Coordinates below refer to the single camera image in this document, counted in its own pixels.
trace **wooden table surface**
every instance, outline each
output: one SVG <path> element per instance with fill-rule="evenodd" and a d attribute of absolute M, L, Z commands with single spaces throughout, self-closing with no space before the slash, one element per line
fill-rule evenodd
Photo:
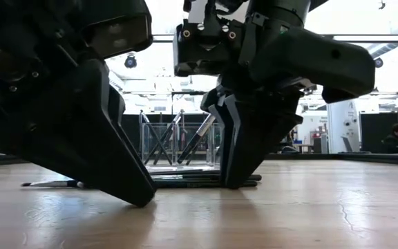
<path fill-rule="evenodd" d="M 265 162 L 257 188 L 160 190 L 137 209 L 98 191 L 21 189 L 60 179 L 0 166 L 0 249 L 398 248 L 398 166 Z"/>

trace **white wall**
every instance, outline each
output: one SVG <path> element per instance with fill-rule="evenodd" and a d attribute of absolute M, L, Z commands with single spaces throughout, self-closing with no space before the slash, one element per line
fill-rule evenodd
<path fill-rule="evenodd" d="M 328 143 L 331 154 L 346 152 L 342 137 L 348 138 L 353 151 L 360 150 L 359 117 L 355 100 L 328 105 Z"/>

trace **bolt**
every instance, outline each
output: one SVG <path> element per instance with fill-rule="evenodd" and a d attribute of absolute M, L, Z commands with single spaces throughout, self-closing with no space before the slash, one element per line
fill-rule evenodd
<path fill-rule="evenodd" d="M 55 36 L 56 38 L 62 38 L 64 36 L 64 31 L 62 29 L 56 30 Z"/>
<path fill-rule="evenodd" d="M 202 31 L 205 29 L 204 24 L 198 24 L 198 30 Z"/>
<path fill-rule="evenodd" d="M 191 33 L 188 30 L 184 30 L 184 32 L 182 32 L 182 35 L 184 35 L 184 37 L 189 37 Z"/>
<path fill-rule="evenodd" d="M 110 31 L 111 34 L 119 34 L 122 32 L 122 26 L 120 24 L 113 24 L 108 31 Z"/>
<path fill-rule="evenodd" d="M 228 37 L 229 37 L 230 39 L 236 38 L 235 32 L 230 32 L 230 33 L 228 34 Z"/>

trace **screw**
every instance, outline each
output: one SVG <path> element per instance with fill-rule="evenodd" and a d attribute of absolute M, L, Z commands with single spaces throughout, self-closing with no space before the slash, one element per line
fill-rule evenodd
<path fill-rule="evenodd" d="M 230 39 L 236 38 L 235 32 L 230 32 L 230 33 L 228 34 L 228 37 L 229 37 Z"/>
<path fill-rule="evenodd" d="M 62 38 L 64 36 L 64 31 L 62 29 L 56 30 L 55 36 L 56 38 Z"/>
<path fill-rule="evenodd" d="M 184 37 L 189 37 L 191 33 L 188 30 L 184 30 L 184 32 L 182 32 L 182 35 L 184 35 Z"/>
<path fill-rule="evenodd" d="M 111 34 L 119 34 L 122 32 L 122 26 L 120 24 L 113 24 L 108 31 L 110 31 Z"/>

